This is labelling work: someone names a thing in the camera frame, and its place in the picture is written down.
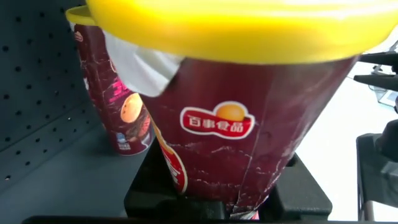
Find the white paper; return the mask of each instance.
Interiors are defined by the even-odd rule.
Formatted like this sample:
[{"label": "white paper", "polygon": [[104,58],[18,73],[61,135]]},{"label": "white paper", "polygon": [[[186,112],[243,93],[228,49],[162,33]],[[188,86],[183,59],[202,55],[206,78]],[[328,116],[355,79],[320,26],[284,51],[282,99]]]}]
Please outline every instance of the white paper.
[{"label": "white paper", "polygon": [[104,31],[106,49],[122,82],[132,91],[159,96],[175,76],[183,57],[145,49]]}]

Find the black plastic base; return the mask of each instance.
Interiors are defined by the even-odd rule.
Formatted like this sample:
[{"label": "black plastic base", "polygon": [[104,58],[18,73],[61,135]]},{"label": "black plastic base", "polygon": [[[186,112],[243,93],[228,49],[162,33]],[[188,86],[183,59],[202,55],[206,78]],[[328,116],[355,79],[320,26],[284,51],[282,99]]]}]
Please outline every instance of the black plastic base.
[{"label": "black plastic base", "polygon": [[[227,219],[221,202],[187,200],[174,190],[159,143],[155,141],[124,199],[128,217],[151,220]],[[285,168],[267,201],[261,220],[327,220],[331,202],[297,157]]]},{"label": "black plastic base", "polygon": [[380,148],[381,134],[364,134],[357,138],[359,219],[367,219],[367,202],[398,208],[398,163]]}]

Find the gray pegboard wall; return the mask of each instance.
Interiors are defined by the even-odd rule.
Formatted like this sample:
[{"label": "gray pegboard wall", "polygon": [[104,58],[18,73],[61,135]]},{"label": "gray pegboard wall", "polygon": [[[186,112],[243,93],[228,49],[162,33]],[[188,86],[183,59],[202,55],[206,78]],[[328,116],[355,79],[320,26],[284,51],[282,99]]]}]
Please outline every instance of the gray pegboard wall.
[{"label": "gray pegboard wall", "polygon": [[0,0],[0,193],[99,119],[65,10],[81,0]]}]

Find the snack canister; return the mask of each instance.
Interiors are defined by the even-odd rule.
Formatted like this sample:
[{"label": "snack canister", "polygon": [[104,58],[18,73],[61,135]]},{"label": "snack canister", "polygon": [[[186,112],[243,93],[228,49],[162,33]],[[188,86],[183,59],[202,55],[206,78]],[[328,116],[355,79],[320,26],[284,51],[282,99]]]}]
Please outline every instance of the snack canister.
[{"label": "snack canister", "polygon": [[398,18],[389,0],[87,3],[176,189],[236,218],[266,200],[357,55]]},{"label": "snack canister", "polygon": [[86,89],[114,150],[123,156],[145,151],[155,134],[141,97],[118,77],[106,51],[104,34],[87,6],[69,9],[66,15],[75,35]]}]

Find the yellow plastic cap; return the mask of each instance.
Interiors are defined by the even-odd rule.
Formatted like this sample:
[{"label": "yellow plastic cap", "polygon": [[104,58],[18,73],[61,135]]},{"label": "yellow plastic cap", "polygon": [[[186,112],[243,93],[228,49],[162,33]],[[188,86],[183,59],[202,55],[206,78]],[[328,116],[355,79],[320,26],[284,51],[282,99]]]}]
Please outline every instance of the yellow plastic cap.
[{"label": "yellow plastic cap", "polygon": [[360,54],[398,20],[398,0],[87,0],[102,29],[164,52],[236,63]]},{"label": "yellow plastic cap", "polygon": [[84,26],[96,26],[90,10],[87,6],[79,6],[68,9],[65,13],[69,22]]}]

